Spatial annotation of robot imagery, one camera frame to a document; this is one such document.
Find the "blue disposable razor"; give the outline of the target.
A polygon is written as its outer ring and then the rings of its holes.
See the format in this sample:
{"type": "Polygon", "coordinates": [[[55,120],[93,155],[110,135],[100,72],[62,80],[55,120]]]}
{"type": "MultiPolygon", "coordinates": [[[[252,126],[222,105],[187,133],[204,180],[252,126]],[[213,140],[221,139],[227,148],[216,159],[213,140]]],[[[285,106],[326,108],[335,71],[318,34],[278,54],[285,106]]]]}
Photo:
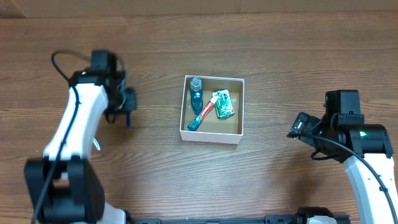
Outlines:
{"type": "Polygon", "coordinates": [[[126,127],[127,127],[127,128],[130,128],[130,127],[131,127],[130,113],[126,114],[126,127]]]}

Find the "teal Listerine mouthwash bottle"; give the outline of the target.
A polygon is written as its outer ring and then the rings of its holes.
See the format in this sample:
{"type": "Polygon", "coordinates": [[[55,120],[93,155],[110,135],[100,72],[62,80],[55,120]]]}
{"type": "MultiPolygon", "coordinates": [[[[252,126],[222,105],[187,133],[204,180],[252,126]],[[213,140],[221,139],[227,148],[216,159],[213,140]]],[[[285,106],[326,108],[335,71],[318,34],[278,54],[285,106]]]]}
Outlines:
{"type": "Polygon", "coordinates": [[[195,115],[199,115],[203,109],[203,86],[198,77],[193,77],[190,81],[191,107],[195,115]]]}

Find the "Colgate toothpaste tube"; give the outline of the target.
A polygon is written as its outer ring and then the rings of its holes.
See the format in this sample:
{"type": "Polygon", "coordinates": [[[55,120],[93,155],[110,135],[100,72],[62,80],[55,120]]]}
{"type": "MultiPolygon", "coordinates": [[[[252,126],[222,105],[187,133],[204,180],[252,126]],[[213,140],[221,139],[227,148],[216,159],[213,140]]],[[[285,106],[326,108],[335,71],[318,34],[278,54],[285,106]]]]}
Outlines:
{"type": "Polygon", "coordinates": [[[187,131],[196,131],[199,126],[202,124],[205,117],[208,113],[215,107],[215,103],[217,102],[218,97],[213,96],[211,100],[206,104],[200,114],[186,127],[187,131]]]}

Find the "green Dettol soap bar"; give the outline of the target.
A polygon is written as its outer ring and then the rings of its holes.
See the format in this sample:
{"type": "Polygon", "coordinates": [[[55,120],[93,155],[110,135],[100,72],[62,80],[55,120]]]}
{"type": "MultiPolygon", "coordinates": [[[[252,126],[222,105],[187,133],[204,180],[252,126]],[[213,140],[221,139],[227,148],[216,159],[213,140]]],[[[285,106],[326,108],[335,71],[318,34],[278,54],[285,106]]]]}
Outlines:
{"type": "Polygon", "coordinates": [[[213,92],[212,96],[218,97],[215,103],[215,109],[219,119],[226,119],[235,114],[229,90],[218,90],[213,92]]]}

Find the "green toothbrush with cap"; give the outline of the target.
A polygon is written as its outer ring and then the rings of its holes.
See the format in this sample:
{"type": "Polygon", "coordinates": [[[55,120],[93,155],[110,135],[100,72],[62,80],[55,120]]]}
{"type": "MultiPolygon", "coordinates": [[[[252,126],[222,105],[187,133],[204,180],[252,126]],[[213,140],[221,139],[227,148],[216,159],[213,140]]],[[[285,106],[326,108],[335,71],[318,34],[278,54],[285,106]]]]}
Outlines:
{"type": "Polygon", "coordinates": [[[100,151],[101,150],[101,146],[99,144],[99,142],[97,141],[96,138],[93,138],[93,145],[95,146],[95,148],[100,151]]]}

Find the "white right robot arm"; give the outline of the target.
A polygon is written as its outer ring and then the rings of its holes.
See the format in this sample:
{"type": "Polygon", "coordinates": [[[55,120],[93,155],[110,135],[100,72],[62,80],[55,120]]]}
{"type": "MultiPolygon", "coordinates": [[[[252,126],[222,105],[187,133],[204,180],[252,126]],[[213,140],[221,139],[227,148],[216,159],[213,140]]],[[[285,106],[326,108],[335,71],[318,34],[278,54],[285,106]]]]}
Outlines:
{"type": "Polygon", "coordinates": [[[397,223],[393,149],[384,126],[352,112],[322,119],[300,113],[288,137],[312,146],[313,160],[343,164],[361,223],[397,223]]]}

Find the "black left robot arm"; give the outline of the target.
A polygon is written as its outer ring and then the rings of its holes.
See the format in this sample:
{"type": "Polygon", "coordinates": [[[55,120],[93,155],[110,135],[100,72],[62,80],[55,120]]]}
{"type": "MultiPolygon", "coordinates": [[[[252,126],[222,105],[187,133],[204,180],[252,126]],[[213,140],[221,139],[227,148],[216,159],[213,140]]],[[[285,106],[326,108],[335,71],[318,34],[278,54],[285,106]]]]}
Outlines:
{"type": "Polygon", "coordinates": [[[91,165],[102,116],[129,115],[135,91],[125,71],[77,71],[68,80],[67,107],[40,159],[27,160],[24,177],[34,207],[32,223],[130,223],[130,214],[106,202],[91,165]]]}

